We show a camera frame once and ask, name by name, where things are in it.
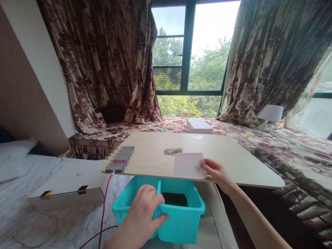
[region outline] white cardboard box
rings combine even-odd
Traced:
[[[99,161],[68,164],[28,198],[40,211],[103,203],[110,174],[100,171]]]
[[[202,119],[187,119],[187,129],[189,133],[213,134],[213,128]]]

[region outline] floral bedspread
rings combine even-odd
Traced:
[[[332,248],[332,141],[290,129],[261,131],[211,118],[203,120],[214,128],[213,134],[235,139],[282,177],[287,185],[275,193]],[[95,133],[75,135],[69,141],[75,157],[98,160],[133,132],[166,129],[187,133],[186,124],[186,118],[165,118],[147,125],[111,123]]]
[[[248,142],[241,134],[232,132],[224,125],[224,122],[211,118],[203,118],[214,128],[213,134],[228,136],[235,139],[239,145],[250,152],[256,147]],[[108,124],[95,133],[80,133],[69,139],[70,144],[75,148],[80,159],[100,160],[105,158],[105,153],[113,147],[119,146],[131,133],[137,131],[159,132],[159,129],[166,129],[166,132],[188,133],[186,118],[165,118],[163,122],[151,124],[133,124],[117,122]]]

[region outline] person's hand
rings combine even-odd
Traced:
[[[144,246],[155,231],[169,219],[167,214],[152,219],[157,206],[165,203],[162,194],[156,193],[156,189],[151,185],[139,188],[126,217],[108,239],[104,249],[135,249]]]
[[[204,160],[205,164],[201,164],[201,168],[211,176],[225,194],[230,196],[238,190],[239,187],[220,163],[209,158],[204,158]]]

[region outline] red cable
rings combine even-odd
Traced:
[[[105,228],[104,230],[102,230],[102,232],[105,232],[106,230],[111,229],[111,228],[114,228],[114,227],[118,227],[118,226],[111,226],[111,227],[109,227],[109,228]],[[97,233],[95,236],[93,236],[91,239],[89,239],[87,242],[85,242],[85,244],[82,245],[82,246],[80,247],[80,249],[82,249],[83,247],[85,247],[86,244],[88,244],[91,240],[93,240],[93,239],[94,239],[96,236],[98,236],[99,234],[100,234],[100,232]]]
[[[110,183],[110,180],[112,178],[113,175],[110,176],[110,178],[108,179],[108,182],[107,182],[107,187],[106,187],[106,192],[105,192],[105,196],[104,196],[104,205],[103,205],[103,216],[101,217],[101,225],[100,225],[100,232],[97,233],[95,236],[93,236],[91,239],[89,239],[84,245],[82,245],[80,247],[80,249],[82,249],[86,244],[88,244],[91,240],[93,240],[96,236],[99,235],[99,244],[98,244],[98,249],[100,249],[100,243],[101,243],[101,234],[102,232],[110,229],[110,228],[114,228],[114,227],[118,227],[118,226],[111,226],[109,228],[106,228],[103,230],[103,221],[104,221],[104,214],[105,214],[105,202],[106,202],[106,195],[107,195],[107,191],[108,191],[108,185]]]
[[[110,176],[107,182],[107,187],[106,187],[106,192],[105,192],[105,197],[104,197],[104,206],[103,206],[103,216],[101,217],[101,224],[100,224],[100,234],[99,234],[99,244],[98,244],[98,249],[100,249],[100,243],[101,243],[101,233],[103,232],[103,221],[104,221],[104,214],[105,214],[105,202],[106,202],[106,195],[108,191],[108,185],[110,183],[110,180],[113,175]]]

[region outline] white pillow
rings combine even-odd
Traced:
[[[17,178],[26,173],[24,161],[38,141],[31,137],[0,144],[0,183]]]

